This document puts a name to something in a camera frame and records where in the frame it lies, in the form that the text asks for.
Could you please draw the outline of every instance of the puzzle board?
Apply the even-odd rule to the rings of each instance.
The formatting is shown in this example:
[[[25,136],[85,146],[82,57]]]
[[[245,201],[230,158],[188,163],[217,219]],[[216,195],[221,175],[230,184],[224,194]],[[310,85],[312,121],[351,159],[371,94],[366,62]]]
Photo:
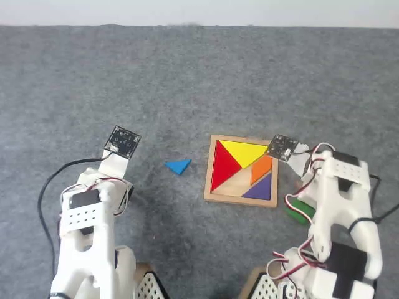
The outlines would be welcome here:
[[[265,154],[269,143],[211,135],[204,198],[276,207],[278,160]]]

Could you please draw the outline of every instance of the gray carpet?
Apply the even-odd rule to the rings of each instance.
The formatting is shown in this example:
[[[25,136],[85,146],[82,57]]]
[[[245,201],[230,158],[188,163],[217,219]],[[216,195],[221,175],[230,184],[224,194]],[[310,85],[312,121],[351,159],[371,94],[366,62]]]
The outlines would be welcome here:
[[[206,203],[212,133],[329,141],[383,178],[377,214],[399,194],[399,31],[259,27],[0,27],[0,294],[45,298],[49,247],[39,190],[65,162],[98,156],[114,125],[142,135],[116,242],[151,262],[171,298],[234,298],[272,250],[307,235],[279,207]],[[182,176],[163,163],[192,159]],[[44,198],[55,234],[58,196]],[[380,225],[379,299],[397,298],[399,214]]]

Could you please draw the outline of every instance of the yellow triangle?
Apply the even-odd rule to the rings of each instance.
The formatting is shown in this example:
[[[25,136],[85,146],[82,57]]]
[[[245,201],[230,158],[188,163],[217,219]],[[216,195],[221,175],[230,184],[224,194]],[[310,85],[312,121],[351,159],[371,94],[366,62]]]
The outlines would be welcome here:
[[[254,145],[252,143],[227,140],[220,140],[220,142],[242,168],[251,165],[267,150],[266,145]]]

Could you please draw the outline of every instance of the orange triangle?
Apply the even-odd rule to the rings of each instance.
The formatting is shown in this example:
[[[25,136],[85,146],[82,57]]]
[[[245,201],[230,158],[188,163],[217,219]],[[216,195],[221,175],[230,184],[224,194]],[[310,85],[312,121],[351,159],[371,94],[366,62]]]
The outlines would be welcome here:
[[[251,185],[272,169],[272,162],[271,157],[262,156],[252,165]]]

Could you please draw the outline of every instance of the black cable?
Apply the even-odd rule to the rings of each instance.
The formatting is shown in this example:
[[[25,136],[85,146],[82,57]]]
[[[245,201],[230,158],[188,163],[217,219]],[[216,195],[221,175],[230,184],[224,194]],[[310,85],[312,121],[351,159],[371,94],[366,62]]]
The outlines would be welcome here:
[[[370,205],[371,205],[371,207],[373,209],[374,200],[375,200],[375,194],[377,193],[377,189],[378,189],[378,187],[381,184],[381,178],[379,176],[374,175],[374,174],[370,174],[369,177],[372,178],[372,179],[376,179],[377,180],[377,182],[375,183],[374,188],[372,190],[372,194],[370,196]]]
[[[47,299],[50,299],[51,297],[60,297],[63,299],[70,299],[70,296],[68,296],[65,293],[50,293],[50,295],[47,297]]]
[[[370,175],[371,178],[376,179],[377,183],[375,184],[373,190],[372,190],[372,195],[370,198],[370,205],[371,207],[373,207],[374,205],[374,200],[375,200],[375,195],[377,193],[377,189],[381,183],[381,179],[379,176],[375,176],[373,174]],[[383,213],[380,216],[377,217],[361,217],[356,219],[355,221],[353,221],[353,223],[349,226],[348,228],[348,233],[350,234],[353,230],[353,228],[355,227],[356,224],[358,224],[361,221],[371,221],[374,222],[376,224],[380,224],[382,220],[384,220],[385,218],[387,218],[390,214],[392,214],[393,212],[395,212],[397,209],[399,209],[399,204],[393,206],[391,209],[387,210],[385,213]]]
[[[89,159],[82,159],[82,160],[76,160],[76,161],[72,161],[69,162],[65,165],[63,165],[63,167],[61,167],[60,169],[58,169],[55,173],[53,173],[51,176],[49,176],[44,185],[42,186],[42,189],[40,190],[39,193],[39,197],[37,198],[37,213],[39,214],[39,219],[40,222],[42,224],[44,233],[47,237],[47,240],[50,243],[50,251],[51,251],[51,256],[52,256],[52,261],[51,261],[51,280],[54,279],[55,277],[55,250],[54,250],[54,243],[51,239],[51,235],[49,232],[49,228],[47,227],[47,224],[44,220],[43,217],[43,211],[42,211],[42,200],[43,200],[43,195],[44,195],[44,191],[46,191],[49,183],[61,172],[63,171],[65,168],[68,168],[69,166],[72,165],[76,165],[76,164],[81,164],[81,163],[92,163],[92,162],[99,162],[99,161],[103,161],[105,159],[107,159],[112,153],[110,153],[108,156],[104,157],[104,158],[89,158]]]
[[[376,293],[377,293],[377,283],[378,283],[378,280],[377,279],[375,279],[374,281],[373,281],[373,288],[374,288],[374,296],[373,296],[373,299],[376,299]]]
[[[284,269],[284,271],[286,271],[286,266],[284,266],[284,264],[283,263],[281,263],[281,265],[282,265],[282,268]],[[288,275],[287,276],[287,278],[289,279],[289,281],[294,285],[294,287],[295,287],[295,296],[294,296],[294,299],[296,299],[297,298],[297,295],[298,295],[298,287],[297,287],[297,285],[296,285],[296,283],[291,279],[291,277]]]

